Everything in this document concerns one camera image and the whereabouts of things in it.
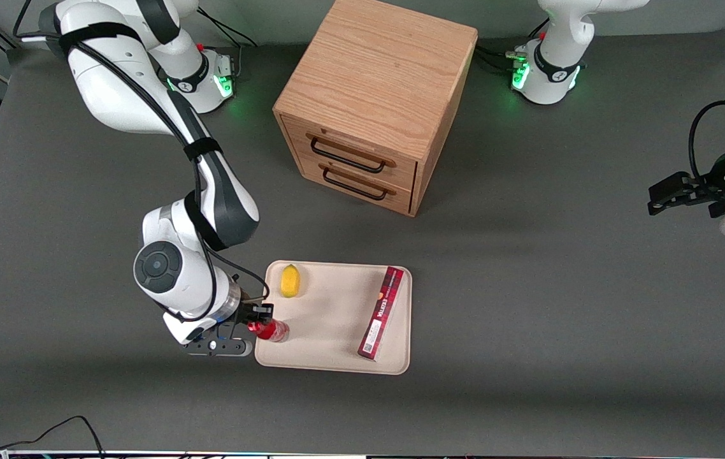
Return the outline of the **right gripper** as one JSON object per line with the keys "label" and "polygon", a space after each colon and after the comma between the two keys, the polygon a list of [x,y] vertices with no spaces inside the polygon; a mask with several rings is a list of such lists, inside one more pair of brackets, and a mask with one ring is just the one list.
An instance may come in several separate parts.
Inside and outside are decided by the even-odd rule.
{"label": "right gripper", "polygon": [[238,358],[252,354],[255,340],[254,333],[239,321],[243,312],[246,324],[268,324],[273,320],[273,304],[242,302],[197,321],[182,322],[167,312],[162,319],[171,336],[190,356]]}

